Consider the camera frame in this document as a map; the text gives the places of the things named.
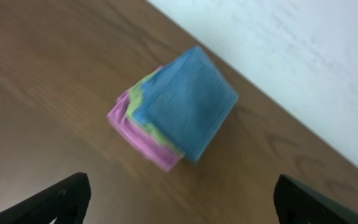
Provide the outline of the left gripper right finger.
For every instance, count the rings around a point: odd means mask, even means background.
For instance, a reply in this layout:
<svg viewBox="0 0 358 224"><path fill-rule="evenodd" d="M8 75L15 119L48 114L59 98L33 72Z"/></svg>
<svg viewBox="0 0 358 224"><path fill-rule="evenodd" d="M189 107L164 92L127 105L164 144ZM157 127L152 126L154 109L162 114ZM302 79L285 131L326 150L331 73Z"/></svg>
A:
<svg viewBox="0 0 358 224"><path fill-rule="evenodd" d="M273 192L280 224L358 224L358 213L282 174Z"/></svg>

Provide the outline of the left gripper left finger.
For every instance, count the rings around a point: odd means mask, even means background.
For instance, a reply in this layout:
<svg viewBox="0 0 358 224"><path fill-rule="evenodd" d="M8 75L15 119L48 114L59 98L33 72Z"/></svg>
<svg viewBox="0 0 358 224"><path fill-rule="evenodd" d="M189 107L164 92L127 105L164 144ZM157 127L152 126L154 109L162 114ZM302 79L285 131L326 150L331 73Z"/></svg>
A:
<svg viewBox="0 0 358 224"><path fill-rule="evenodd" d="M90 199L88 176L77 172L0 212L0 224L82 224Z"/></svg>

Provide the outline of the blue microfiber cloth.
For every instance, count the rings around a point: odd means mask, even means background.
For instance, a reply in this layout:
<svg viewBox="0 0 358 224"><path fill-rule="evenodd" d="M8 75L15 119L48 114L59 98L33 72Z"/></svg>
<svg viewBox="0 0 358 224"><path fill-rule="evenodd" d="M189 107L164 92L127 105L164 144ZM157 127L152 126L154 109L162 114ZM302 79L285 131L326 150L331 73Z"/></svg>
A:
<svg viewBox="0 0 358 224"><path fill-rule="evenodd" d="M140 124L154 125L192 161L202 153L239 95L199 46L187 50L141 85L134 111Z"/></svg>

